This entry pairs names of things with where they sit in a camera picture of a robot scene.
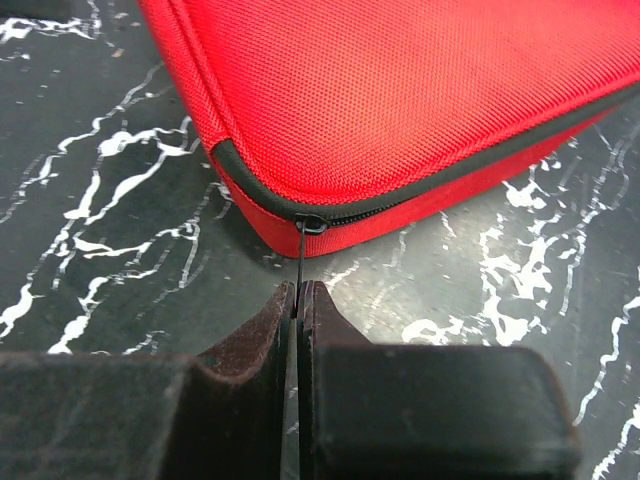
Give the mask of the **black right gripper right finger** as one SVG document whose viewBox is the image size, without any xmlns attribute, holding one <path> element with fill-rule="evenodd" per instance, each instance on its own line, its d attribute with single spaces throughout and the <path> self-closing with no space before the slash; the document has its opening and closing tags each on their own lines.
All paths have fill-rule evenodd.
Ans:
<svg viewBox="0 0 640 480">
<path fill-rule="evenodd" d="M 305 479 L 571 479 L 578 434 L 522 347 L 376 344 L 308 281 L 298 298 Z"/>
</svg>

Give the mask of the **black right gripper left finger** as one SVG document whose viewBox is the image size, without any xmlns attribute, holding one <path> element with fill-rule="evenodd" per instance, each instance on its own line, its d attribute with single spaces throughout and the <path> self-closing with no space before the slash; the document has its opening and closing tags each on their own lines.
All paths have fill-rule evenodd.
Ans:
<svg viewBox="0 0 640 480">
<path fill-rule="evenodd" d="M 199 355 L 1 356 L 5 479 L 276 479 L 294 286 Z"/>
</svg>

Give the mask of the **red black medicine case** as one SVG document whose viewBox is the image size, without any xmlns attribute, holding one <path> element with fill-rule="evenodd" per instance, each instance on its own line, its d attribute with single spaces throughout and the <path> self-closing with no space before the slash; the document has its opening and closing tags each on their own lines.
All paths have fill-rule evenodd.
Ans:
<svg viewBox="0 0 640 480">
<path fill-rule="evenodd" d="M 635 1 L 144 1 L 260 238 L 337 252 L 499 185 L 639 91 Z"/>
</svg>

